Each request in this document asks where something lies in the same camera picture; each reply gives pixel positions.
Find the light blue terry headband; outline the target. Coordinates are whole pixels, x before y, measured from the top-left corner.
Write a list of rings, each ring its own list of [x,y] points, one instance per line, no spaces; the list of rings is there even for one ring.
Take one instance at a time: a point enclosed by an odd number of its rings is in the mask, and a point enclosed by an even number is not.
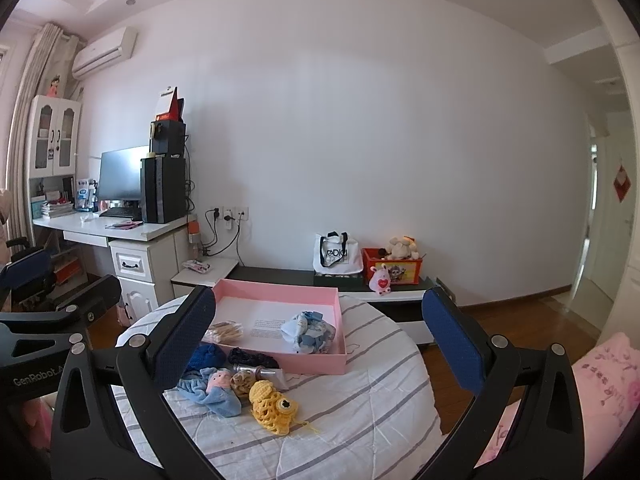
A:
[[[178,393],[210,412],[230,418],[239,416],[242,402],[231,387],[232,374],[226,368],[189,370],[178,380]]]

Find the red paper folder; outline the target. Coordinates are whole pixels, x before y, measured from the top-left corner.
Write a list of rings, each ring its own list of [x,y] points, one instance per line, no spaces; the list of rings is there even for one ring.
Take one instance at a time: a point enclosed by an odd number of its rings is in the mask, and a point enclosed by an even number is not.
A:
[[[158,98],[154,119],[159,122],[160,120],[174,120],[175,122],[182,121],[182,109],[183,99],[178,97],[177,87],[167,87],[160,92]]]

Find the white glass door cabinet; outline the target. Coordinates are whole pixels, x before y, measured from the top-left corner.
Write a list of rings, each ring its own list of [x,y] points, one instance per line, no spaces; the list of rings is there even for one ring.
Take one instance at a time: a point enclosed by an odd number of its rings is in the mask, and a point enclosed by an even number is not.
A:
[[[72,176],[81,102],[35,96],[28,124],[29,179]]]

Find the striped white tablecloth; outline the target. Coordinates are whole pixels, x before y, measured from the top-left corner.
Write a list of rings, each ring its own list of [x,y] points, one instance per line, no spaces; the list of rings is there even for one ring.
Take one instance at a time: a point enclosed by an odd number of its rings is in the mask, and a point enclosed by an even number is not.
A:
[[[410,479],[442,444],[431,379],[412,339],[364,301],[341,296],[343,375],[288,375],[299,405],[285,437],[244,408],[220,417],[165,392],[179,422],[227,479]]]

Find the light blue baby clothes bundle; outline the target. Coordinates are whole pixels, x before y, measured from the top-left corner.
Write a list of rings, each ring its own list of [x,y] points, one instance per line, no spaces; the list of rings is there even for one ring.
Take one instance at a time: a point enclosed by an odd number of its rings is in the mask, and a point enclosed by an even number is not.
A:
[[[323,319],[317,311],[303,311],[280,327],[283,339],[288,342],[294,353],[328,353],[332,347],[336,329]]]

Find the dark blue knitted cloth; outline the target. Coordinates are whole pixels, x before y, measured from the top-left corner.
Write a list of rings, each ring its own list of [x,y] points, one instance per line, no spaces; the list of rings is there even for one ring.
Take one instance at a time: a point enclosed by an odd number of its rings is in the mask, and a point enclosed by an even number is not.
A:
[[[188,364],[186,372],[200,372],[201,370],[218,370],[227,363],[227,356],[216,344],[206,344],[202,342],[194,350]]]

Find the black speaker box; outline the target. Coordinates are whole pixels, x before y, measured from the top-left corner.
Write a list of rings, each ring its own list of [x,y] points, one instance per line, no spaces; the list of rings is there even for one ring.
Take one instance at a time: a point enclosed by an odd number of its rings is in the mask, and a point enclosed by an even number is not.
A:
[[[154,120],[150,123],[149,152],[154,156],[183,157],[186,151],[186,125],[180,120]]]

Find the pink plush toy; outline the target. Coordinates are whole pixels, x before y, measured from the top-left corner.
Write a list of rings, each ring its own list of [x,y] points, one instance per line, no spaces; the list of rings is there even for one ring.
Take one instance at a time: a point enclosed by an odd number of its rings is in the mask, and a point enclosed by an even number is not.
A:
[[[370,271],[371,277],[368,285],[372,292],[375,292],[378,296],[389,294],[392,279],[390,278],[390,272],[388,272],[386,264],[381,263],[379,266],[371,266]]]

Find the black computer monitor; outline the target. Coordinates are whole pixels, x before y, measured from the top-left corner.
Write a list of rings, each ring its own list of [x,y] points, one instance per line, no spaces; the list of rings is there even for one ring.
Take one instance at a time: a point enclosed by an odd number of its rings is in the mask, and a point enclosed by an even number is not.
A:
[[[98,180],[99,199],[141,200],[141,161],[147,154],[145,146],[104,152]]]

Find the tan crochet item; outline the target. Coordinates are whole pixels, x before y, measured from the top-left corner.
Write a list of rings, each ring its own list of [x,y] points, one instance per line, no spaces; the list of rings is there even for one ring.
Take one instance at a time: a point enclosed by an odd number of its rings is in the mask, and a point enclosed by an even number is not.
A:
[[[230,386],[235,395],[241,399],[247,399],[250,394],[250,389],[256,382],[256,376],[254,372],[250,370],[239,370],[235,372],[230,380]]]

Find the white tote bag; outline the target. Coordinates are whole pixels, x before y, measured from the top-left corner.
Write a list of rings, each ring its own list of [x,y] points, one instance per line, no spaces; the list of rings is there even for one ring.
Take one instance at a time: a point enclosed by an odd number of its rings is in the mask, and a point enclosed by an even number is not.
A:
[[[347,232],[317,234],[314,240],[314,272],[323,275],[352,275],[363,270],[359,243]]]

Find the white desk with drawers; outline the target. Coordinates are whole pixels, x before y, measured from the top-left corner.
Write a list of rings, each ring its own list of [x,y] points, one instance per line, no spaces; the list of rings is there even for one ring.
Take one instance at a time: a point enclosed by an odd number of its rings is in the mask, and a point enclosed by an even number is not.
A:
[[[60,231],[64,240],[111,251],[115,275],[122,288],[122,304],[137,321],[175,298],[171,279],[188,258],[188,220],[166,224],[142,223],[114,229],[114,218],[74,212],[35,219],[38,228]]]

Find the silver foil packet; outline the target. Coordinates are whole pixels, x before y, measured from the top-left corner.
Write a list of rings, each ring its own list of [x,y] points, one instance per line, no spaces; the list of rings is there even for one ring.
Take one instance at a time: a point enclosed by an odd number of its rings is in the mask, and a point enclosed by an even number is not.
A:
[[[235,373],[247,372],[253,375],[256,380],[269,380],[280,391],[285,391],[288,388],[288,381],[284,371],[280,368],[265,368],[262,366],[245,366],[245,365],[233,365],[232,370]]]

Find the white air conditioner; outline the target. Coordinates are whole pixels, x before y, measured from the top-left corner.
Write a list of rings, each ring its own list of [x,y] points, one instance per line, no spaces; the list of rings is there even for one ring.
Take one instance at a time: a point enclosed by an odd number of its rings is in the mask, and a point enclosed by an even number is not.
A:
[[[87,44],[73,62],[72,76],[83,80],[108,66],[131,58],[138,32],[132,27],[122,27]]]

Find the yellow crochet toy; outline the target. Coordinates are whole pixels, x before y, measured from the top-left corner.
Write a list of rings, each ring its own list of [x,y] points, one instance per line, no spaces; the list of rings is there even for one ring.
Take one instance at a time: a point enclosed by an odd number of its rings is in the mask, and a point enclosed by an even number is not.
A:
[[[294,424],[298,404],[287,398],[269,380],[255,382],[248,394],[258,425],[277,437],[286,436]]]

